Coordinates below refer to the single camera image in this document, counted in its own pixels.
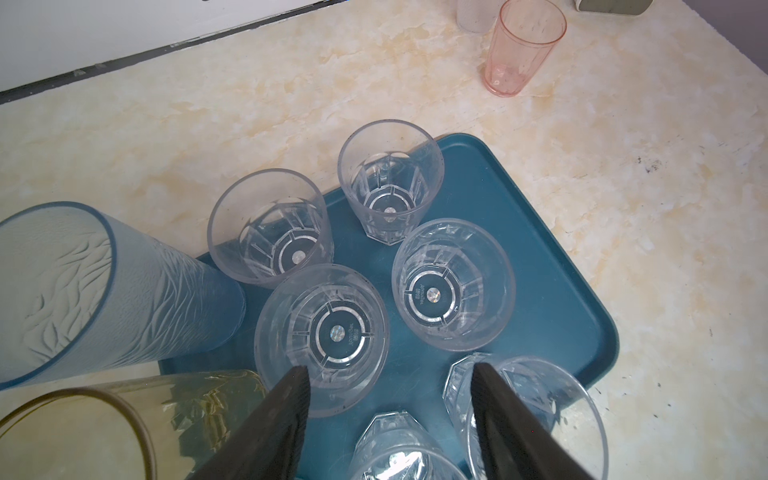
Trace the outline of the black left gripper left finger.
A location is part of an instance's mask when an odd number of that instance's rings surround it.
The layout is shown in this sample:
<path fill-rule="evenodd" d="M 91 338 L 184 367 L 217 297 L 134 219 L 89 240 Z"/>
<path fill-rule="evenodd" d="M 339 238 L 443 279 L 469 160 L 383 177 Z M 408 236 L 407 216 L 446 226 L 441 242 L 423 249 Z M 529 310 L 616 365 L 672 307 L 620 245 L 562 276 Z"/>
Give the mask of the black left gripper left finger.
<path fill-rule="evenodd" d="M 194 479 L 294 479 L 304 445 L 311 385 L 295 366 Z"/>

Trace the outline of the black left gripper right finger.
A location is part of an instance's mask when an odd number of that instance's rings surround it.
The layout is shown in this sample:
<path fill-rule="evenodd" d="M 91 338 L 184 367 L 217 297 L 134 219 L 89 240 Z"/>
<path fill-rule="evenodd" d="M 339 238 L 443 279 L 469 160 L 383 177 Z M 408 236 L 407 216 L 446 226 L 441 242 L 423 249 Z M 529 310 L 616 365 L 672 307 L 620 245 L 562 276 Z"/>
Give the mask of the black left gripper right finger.
<path fill-rule="evenodd" d="M 542 428 L 492 365 L 474 365 L 470 392 L 488 479 L 595 479 Z"/>

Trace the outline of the yellow translucent glass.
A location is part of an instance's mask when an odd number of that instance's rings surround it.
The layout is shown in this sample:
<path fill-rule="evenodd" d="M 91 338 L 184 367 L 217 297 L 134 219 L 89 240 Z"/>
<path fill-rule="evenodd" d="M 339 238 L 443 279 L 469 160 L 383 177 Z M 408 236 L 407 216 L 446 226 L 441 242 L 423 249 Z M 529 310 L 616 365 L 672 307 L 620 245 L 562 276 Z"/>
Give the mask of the yellow translucent glass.
<path fill-rule="evenodd" d="M 187 479 L 267 395 L 250 370 L 43 394 L 1 421 L 4 479 Z"/>

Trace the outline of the dark teal plastic tray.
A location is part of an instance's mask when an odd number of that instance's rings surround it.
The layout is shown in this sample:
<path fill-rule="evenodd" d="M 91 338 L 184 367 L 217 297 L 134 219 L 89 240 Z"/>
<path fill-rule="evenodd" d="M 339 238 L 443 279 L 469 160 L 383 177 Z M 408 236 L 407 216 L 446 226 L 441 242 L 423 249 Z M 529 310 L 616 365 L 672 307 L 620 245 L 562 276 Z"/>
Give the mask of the dark teal plastic tray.
<path fill-rule="evenodd" d="M 428 218 L 456 217 L 484 228 L 507 253 L 516 279 L 512 319 L 485 352 L 540 357 L 587 390 L 618 357 L 618 332 L 609 313 L 485 143 L 456 133 L 441 137 L 438 146 L 445 176 Z M 359 403 L 308 423 L 299 477 L 349 479 L 356 443 L 372 418 L 399 411 L 410 413 L 445 455 L 472 475 L 442 399 L 450 366 L 462 355 L 429 346 L 408 329 L 392 295 L 395 248 L 365 235 L 341 190 L 328 193 L 326 201 L 334 257 L 381 294 L 391 343 L 379 379 Z"/>

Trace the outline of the tall blue translucent cup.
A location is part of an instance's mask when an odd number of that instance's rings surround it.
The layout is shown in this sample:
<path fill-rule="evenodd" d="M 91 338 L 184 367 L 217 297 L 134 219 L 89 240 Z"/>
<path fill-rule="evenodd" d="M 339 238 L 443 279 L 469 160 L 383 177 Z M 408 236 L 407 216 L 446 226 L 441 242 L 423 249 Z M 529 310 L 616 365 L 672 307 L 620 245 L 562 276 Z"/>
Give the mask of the tall blue translucent cup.
<path fill-rule="evenodd" d="M 1 224 L 5 389 L 208 351 L 245 311 L 235 280 L 88 205 Z"/>

